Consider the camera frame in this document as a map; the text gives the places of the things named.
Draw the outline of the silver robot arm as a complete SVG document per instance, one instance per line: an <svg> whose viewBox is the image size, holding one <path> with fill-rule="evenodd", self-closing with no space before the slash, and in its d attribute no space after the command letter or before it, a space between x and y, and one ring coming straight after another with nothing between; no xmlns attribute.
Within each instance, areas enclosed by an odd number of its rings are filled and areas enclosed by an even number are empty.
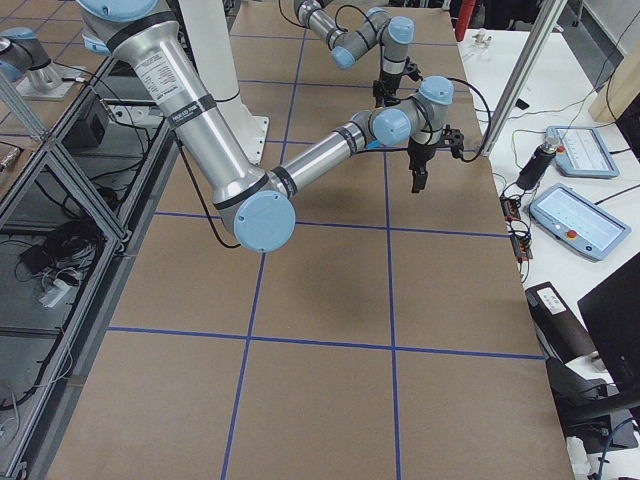
<svg viewBox="0 0 640 480"><path fill-rule="evenodd" d="M248 250L271 252L291 237L290 199L349 157L379 142L409 143L413 192L442 144L454 86L442 76L392 106L356 113L283 166L252 164L178 41L179 23L164 1L83 1L87 49L131 65L213 188L226 229Z"/></svg>
<svg viewBox="0 0 640 480"><path fill-rule="evenodd" d="M328 4L327 1L296 1L294 12L304 28L312 30L325 42L334 63L342 70L351 68L361 57L378 47L380 71L378 79L373 82L376 105L398 104L397 90L402 78L421 79L418 67L409 57L415 33L414 21L373 7L363 13L362 25L349 31L339 25L335 15L325 11Z"/></svg>

